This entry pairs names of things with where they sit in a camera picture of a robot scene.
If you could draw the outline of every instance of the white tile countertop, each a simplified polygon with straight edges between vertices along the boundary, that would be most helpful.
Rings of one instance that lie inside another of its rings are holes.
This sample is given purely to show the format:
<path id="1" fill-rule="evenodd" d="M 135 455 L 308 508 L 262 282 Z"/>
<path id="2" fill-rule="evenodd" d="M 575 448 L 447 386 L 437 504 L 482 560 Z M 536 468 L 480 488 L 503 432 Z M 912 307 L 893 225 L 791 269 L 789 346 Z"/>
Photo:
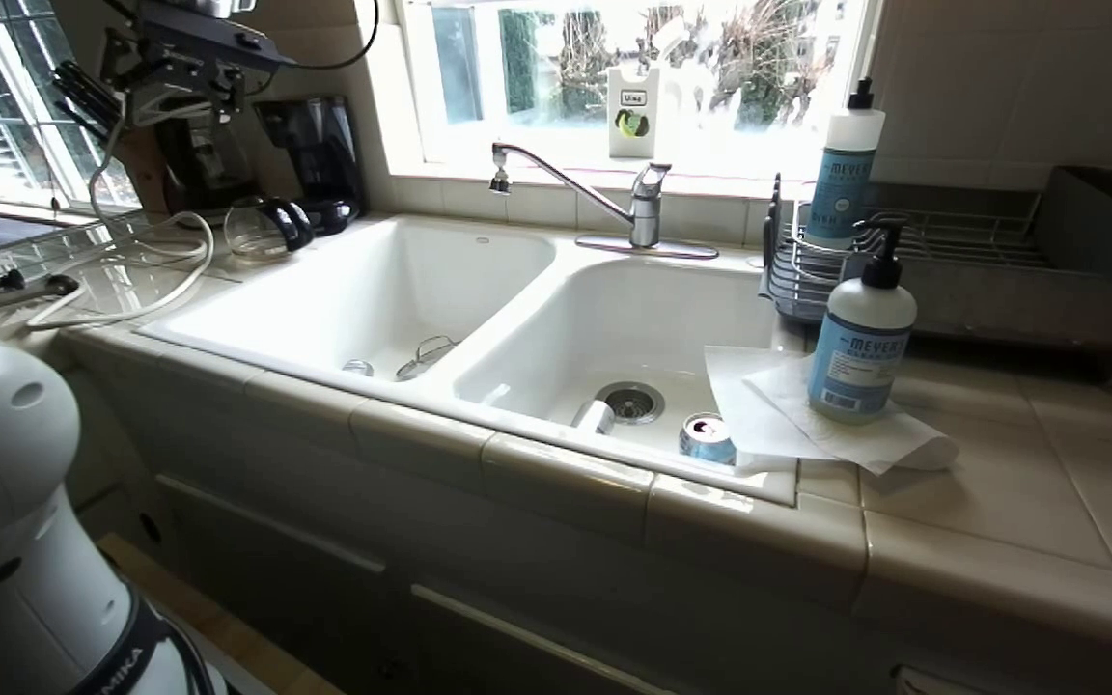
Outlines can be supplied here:
<path id="1" fill-rule="evenodd" d="M 912 356 L 894 405 L 957 440 L 949 472 L 803 468 L 796 504 L 689 488 L 480 423 L 440 421 L 360 394 L 332 394 L 131 331 L 70 329 L 61 356 L 112 356 L 224 382 L 236 399 L 290 401 L 346 432 L 408 432 L 458 448 L 476 495 L 669 557 L 760 576 L 848 619 L 985 659 L 1082 659 L 1112 679 L 1112 388 L 1014 361 Z"/>

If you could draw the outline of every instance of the faucet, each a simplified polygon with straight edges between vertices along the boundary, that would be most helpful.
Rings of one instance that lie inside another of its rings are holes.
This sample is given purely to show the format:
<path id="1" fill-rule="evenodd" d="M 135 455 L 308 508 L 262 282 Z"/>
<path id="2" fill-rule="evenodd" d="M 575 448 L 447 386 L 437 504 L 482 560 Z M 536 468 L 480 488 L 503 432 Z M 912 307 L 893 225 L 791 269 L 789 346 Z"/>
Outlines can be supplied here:
<path id="1" fill-rule="evenodd" d="M 536 162 L 540 168 L 549 168 L 550 176 L 558 176 L 567 189 L 589 195 L 599 208 L 604 208 L 611 217 L 619 217 L 622 225 L 630 225 L 630 242 L 622 238 L 580 238 L 580 247 L 604 247 L 604 249 L 665 249 L 665 256 L 684 256 L 684 260 L 714 260 L 716 249 L 710 247 L 677 247 L 677 242 L 660 242 L 660 189 L 665 176 L 670 168 L 670 162 L 647 162 L 635 176 L 633 176 L 633 202 L 630 208 L 622 208 L 619 202 L 601 195 L 599 189 L 589 189 L 586 180 L 571 176 L 567 168 L 550 166 L 549 157 L 540 157 L 527 146 L 518 141 L 489 141 L 489 157 L 494 157 L 494 176 L 489 189 L 509 194 L 509 174 L 507 174 L 507 157 L 520 155 L 527 162 Z"/>

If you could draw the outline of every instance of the white double sink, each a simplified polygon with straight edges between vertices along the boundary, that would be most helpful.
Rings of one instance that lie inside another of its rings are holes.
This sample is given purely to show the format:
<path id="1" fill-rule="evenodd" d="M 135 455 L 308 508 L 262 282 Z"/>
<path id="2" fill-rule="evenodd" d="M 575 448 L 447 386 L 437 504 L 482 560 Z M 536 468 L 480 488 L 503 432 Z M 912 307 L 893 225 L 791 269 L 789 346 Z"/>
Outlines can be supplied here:
<path id="1" fill-rule="evenodd" d="M 714 415 L 701 345 L 768 346 L 777 313 L 755 297 L 755 260 L 615 256 L 563 230 L 399 217 L 326 235 L 137 331 L 728 484 L 723 462 L 678 455 L 678 430 Z M 575 430 L 604 386 L 641 386 L 657 401 L 604 432 Z"/>

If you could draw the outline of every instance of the blue label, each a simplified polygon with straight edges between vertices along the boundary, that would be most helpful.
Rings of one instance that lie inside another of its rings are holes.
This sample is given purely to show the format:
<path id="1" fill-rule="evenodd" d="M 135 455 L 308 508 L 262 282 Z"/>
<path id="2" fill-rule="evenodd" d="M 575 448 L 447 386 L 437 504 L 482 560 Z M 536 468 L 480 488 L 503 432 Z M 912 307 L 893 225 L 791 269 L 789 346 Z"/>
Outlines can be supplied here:
<path id="1" fill-rule="evenodd" d="M 902 351 L 906 329 L 876 331 L 825 313 L 810 369 L 810 405 L 857 415 L 879 413 L 893 399 Z"/>
<path id="2" fill-rule="evenodd" d="M 871 150 L 821 150 L 810 238 L 848 242 L 863 217 Z"/>

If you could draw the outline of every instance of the window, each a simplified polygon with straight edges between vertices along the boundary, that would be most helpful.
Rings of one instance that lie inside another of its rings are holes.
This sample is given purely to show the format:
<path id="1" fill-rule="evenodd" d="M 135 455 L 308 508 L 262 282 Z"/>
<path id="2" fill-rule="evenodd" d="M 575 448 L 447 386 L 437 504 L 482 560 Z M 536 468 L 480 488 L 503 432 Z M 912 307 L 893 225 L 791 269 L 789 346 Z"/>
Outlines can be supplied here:
<path id="1" fill-rule="evenodd" d="M 0 0 L 0 202 L 86 208 L 101 141 L 55 108 L 50 71 L 70 58 L 50 0 Z M 101 203 L 135 203 L 124 168 L 101 176 Z"/>
<path id="2" fill-rule="evenodd" d="M 810 176 L 818 122 L 861 77 L 879 0 L 404 0 L 429 162 L 518 140 L 558 162 L 611 157 L 611 72 L 657 71 L 651 157 L 684 174 Z"/>

